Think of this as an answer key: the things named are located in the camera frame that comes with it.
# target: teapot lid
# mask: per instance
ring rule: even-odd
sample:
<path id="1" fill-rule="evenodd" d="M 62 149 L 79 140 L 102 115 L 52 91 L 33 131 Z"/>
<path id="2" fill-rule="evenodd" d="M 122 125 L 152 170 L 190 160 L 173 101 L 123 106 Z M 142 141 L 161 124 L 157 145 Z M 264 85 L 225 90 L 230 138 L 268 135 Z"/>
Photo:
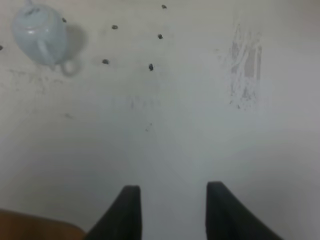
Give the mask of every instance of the teapot lid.
<path id="1" fill-rule="evenodd" d="M 49 17 L 48 9 L 41 4 L 28 4 L 17 13 L 14 23 L 24 29 L 40 27 Z"/>

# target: dark spot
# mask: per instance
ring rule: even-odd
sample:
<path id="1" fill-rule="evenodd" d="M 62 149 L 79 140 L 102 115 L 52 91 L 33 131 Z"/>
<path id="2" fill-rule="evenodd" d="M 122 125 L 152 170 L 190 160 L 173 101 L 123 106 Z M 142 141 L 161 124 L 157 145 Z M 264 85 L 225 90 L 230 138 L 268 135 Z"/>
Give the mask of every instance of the dark spot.
<path id="1" fill-rule="evenodd" d="M 64 83 L 64 81 L 62 81 L 61 79 L 55 79 L 55 80 L 53 80 L 53 82 L 55 84 L 63 84 Z"/>
<path id="2" fill-rule="evenodd" d="M 40 11 L 39 8 L 32 8 L 30 11 L 27 11 L 24 15 L 25 15 L 26 17 L 28 17 L 28 16 L 30 16 L 31 14 L 37 13 L 37 12 L 39 12 L 39 11 Z"/>
<path id="3" fill-rule="evenodd" d="M 65 113 L 63 116 L 64 116 L 66 119 L 74 119 L 74 117 L 71 116 L 70 113 Z"/>

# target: gray mark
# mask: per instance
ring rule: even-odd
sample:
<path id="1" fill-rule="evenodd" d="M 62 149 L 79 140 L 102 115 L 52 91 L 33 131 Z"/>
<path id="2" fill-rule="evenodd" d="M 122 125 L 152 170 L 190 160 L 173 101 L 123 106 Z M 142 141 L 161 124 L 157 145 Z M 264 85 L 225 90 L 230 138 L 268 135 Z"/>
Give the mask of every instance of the gray mark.
<path id="1" fill-rule="evenodd" d="M 256 57 L 256 49 L 251 48 L 249 50 L 248 57 L 244 64 L 244 76 L 247 78 L 255 77 L 255 57 Z"/>
<path id="2" fill-rule="evenodd" d="M 242 98 L 248 100 L 251 100 L 251 95 L 249 94 L 249 91 L 247 87 L 244 88 Z"/>
<path id="3" fill-rule="evenodd" d="M 66 119 L 70 119 L 70 120 L 74 119 L 74 117 L 73 117 L 70 113 L 65 113 L 63 116 L 64 116 Z"/>
<path id="4" fill-rule="evenodd" d="M 256 79 L 260 81 L 261 75 L 261 55 L 262 55 L 262 46 L 258 47 L 258 54 L 257 54 L 257 66 L 256 66 Z"/>
<path id="5" fill-rule="evenodd" d="M 60 79 L 55 79 L 55 80 L 53 80 L 53 82 L 54 82 L 55 84 L 64 84 L 64 81 L 62 81 L 62 80 L 60 80 Z"/>

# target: brown object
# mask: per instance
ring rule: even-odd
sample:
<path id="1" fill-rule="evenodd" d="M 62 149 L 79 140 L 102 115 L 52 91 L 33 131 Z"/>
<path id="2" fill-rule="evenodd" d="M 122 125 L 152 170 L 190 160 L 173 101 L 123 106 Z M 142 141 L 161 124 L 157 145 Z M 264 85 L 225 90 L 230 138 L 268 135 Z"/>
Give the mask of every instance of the brown object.
<path id="1" fill-rule="evenodd" d="M 82 240 L 85 232 L 66 222 L 0 210 L 1 240 Z"/>

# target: white tabletop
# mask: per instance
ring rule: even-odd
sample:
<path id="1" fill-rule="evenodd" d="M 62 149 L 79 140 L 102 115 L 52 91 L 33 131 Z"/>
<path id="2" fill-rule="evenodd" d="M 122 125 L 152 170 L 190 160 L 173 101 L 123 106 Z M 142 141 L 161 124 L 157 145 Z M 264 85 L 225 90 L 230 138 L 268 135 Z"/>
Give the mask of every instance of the white tabletop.
<path id="1" fill-rule="evenodd" d="M 200 240 L 223 181 L 281 237 L 320 238 L 318 1 L 35 2 L 66 19 L 74 73 L 29 60 L 23 1 L 1 1 L 0 208 L 87 231 L 139 185 L 143 239 Z"/>

